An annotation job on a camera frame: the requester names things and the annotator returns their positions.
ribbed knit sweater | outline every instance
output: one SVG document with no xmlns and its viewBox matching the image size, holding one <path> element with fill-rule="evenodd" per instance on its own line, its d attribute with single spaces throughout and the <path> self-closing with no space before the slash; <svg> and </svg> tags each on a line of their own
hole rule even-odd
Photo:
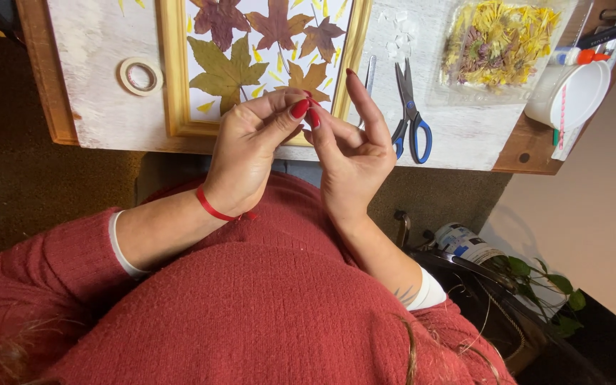
<svg viewBox="0 0 616 385">
<path fill-rule="evenodd" d="M 159 197 L 195 188 L 197 181 Z M 0 253 L 0 350 L 66 384 L 513 384 L 450 300 L 412 313 L 359 270 L 320 192 L 271 175 L 255 220 L 228 223 L 139 283 L 108 233 L 117 209 Z"/>
</svg>

tape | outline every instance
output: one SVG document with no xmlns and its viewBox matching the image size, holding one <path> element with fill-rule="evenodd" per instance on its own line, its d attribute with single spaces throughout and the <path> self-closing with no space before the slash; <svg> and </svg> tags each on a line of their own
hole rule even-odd
<svg viewBox="0 0 616 385">
<path fill-rule="evenodd" d="M 135 83 L 132 79 L 132 70 L 135 67 L 142 67 L 149 73 L 150 82 L 146 87 L 142 87 Z M 160 67 L 151 60 L 144 57 L 130 57 L 120 65 L 120 81 L 125 88 L 135 95 L 147 97 L 163 88 L 163 72 Z"/>
</svg>

white wall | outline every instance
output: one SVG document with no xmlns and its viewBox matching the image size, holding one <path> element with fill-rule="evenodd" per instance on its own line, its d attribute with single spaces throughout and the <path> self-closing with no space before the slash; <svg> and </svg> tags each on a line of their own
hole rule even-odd
<svg viewBox="0 0 616 385">
<path fill-rule="evenodd" d="M 616 84 L 558 175 L 515 175 L 480 235 L 616 314 Z"/>
</svg>

orange cap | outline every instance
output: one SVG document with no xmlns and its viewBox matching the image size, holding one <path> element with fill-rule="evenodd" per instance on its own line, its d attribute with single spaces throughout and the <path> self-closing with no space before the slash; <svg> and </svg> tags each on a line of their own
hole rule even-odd
<svg viewBox="0 0 616 385">
<path fill-rule="evenodd" d="M 592 62 L 599 62 L 600 60 L 607 60 L 609 58 L 609 55 L 595 53 L 593 49 L 583 49 L 576 58 L 576 63 L 578 65 L 590 65 Z"/>
</svg>

picture frame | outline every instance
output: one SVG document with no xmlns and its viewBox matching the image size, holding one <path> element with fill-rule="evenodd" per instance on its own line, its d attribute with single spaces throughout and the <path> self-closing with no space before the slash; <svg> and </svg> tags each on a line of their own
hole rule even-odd
<svg viewBox="0 0 616 385">
<path fill-rule="evenodd" d="M 166 126 L 168 134 L 178 137 L 211 136 L 218 134 L 219 123 L 212 120 L 191 118 L 190 70 L 188 66 L 188 22 L 185 5 L 191 0 L 161 0 L 161 32 L 163 37 L 166 73 Z M 346 120 L 350 108 L 350 98 L 346 87 L 346 68 L 358 68 L 363 51 L 365 35 L 370 20 L 372 0 L 352 0 L 348 28 L 342 50 L 335 91 L 331 103 L 331 113 Z M 287 144 L 310 146 L 303 137 L 297 135 Z"/>
</svg>

